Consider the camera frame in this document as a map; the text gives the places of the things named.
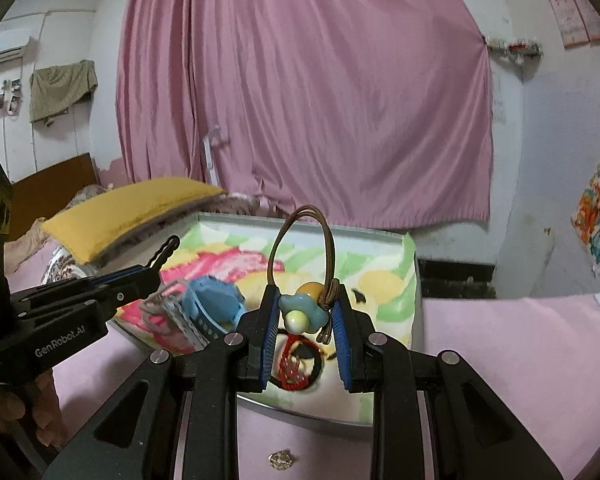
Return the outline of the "person left hand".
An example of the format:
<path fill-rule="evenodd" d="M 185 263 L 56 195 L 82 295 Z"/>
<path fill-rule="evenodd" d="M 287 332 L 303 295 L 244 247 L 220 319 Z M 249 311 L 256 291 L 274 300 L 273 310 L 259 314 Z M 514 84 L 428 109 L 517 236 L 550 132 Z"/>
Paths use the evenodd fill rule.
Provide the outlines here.
<path fill-rule="evenodd" d="M 25 393 L 23 399 L 0 387 L 0 432 L 6 434 L 11 422 L 19 422 L 28 415 L 34 421 L 38 442 L 55 448 L 65 444 L 68 430 L 62 418 L 52 370 L 38 376 L 32 393 Z"/>

